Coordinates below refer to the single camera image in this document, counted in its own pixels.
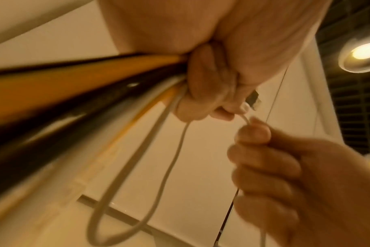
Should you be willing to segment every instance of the wire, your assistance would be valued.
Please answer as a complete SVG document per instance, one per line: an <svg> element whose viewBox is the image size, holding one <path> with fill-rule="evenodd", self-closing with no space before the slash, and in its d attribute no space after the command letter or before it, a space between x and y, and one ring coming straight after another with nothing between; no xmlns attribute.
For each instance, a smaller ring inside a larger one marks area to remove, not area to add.
<svg viewBox="0 0 370 247"><path fill-rule="evenodd" d="M177 159L180 155L182 145L184 143L186 132L189 128L190 122L188 122L181 134L180 141L178 143L178 147L176 150L176 153L173 157L172 162L169 165L169 168L167 169L161 185L159 187L157 196L155 197L154 203L151 206L148 213L145 215L145 217L139 221L135 226L131 227L130 229L115 234L112 236L103 237L98 234L98 227L100 225L101 219L105 214L105 211L109 207L110 202L112 201L113 197L116 195L118 190L121 188L123 183L126 181L127 177L130 175L132 170L136 167L139 160L143 157L149 146L151 145L152 141L157 136L159 130L162 128L163 123L167 119L168 115L172 110L174 110L175 107L177 107L178 102L182 99L182 97L187 92L187 85L185 84L179 91L179 93L174 97L174 99L171 101L171 103L165 108L165 110L162 112L162 114L158 117L158 120L155 122L153 127L151 128L150 132L147 134L144 141L140 144L139 148L134 152L134 154L131 156L131 158L128 160L128 162L125 164L123 169L119 172L119 174L116 176L116 178L112 181L108 189L105 191L104 195L101 197L99 202L96 204L93 214L91 215L91 218L89 220L89 224L87 226L87 240L89 243L93 246L111 246L116 245L119 243L124 242L125 240L129 239L133 235L137 234L139 231L141 231L146 225L147 222L151 219L153 214L155 213L156 209L158 208L159 202L161 200L163 191L166 186L166 182L169 178L169 175L177 162ZM240 115L240 117L247 123L250 124L250 121L243 115ZM260 247L265 247L265 238L266 234L264 231L261 231L261 241L260 241Z"/></svg>

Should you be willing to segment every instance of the orange strip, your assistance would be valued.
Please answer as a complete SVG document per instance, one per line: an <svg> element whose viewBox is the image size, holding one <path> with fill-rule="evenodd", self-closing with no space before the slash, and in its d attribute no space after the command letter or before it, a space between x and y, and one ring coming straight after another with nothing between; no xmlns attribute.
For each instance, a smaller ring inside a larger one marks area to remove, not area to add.
<svg viewBox="0 0 370 247"><path fill-rule="evenodd" d="M0 76L0 122L145 71L184 61L182 56L149 55Z"/></svg>

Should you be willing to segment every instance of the skin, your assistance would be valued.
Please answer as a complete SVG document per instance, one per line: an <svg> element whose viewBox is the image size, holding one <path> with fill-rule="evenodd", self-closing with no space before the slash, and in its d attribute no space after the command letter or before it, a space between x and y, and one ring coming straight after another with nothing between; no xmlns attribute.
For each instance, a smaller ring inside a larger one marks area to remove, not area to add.
<svg viewBox="0 0 370 247"><path fill-rule="evenodd" d="M236 211L281 246L370 247L370 163L359 153L253 118L227 155L244 192Z"/></svg>
<svg viewBox="0 0 370 247"><path fill-rule="evenodd" d="M313 37L330 0L100 0L121 53L189 54L188 122L231 120ZM253 119L228 150L235 209L283 247L370 247L370 164L348 148Z"/></svg>
<svg viewBox="0 0 370 247"><path fill-rule="evenodd" d="M100 0L124 53L189 53L188 94L175 114L231 120L244 100L312 38L330 0Z"/></svg>

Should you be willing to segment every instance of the slatted ceiling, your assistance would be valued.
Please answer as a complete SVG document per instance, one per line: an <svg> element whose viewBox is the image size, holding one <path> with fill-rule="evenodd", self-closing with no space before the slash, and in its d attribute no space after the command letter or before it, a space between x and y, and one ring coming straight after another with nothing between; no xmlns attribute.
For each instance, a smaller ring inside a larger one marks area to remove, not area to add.
<svg viewBox="0 0 370 247"><path fill-rule="evenodd" d="M352 37L370 31L370 0L334 0L316 39L344 141L370 153L370 72L353 74L338 66Z"/></svg>

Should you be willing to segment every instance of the round ceiling light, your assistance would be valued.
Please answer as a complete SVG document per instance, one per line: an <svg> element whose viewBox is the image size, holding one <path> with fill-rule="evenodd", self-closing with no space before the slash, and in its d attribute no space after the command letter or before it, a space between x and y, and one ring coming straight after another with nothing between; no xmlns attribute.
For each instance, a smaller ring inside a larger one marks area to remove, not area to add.
<svg viewBox="0 0 370 247"><path fill-rule="evenodd" d="M338 57L341 69L351 73L370 71L370 33L349 40Z"/></svg>
<svg viewBox="0 0 370 247"><path fill-rule="evenodd" d="M368 59L370 58L370 43L361 45L352 51L352 56L355 59Z"/></svg>

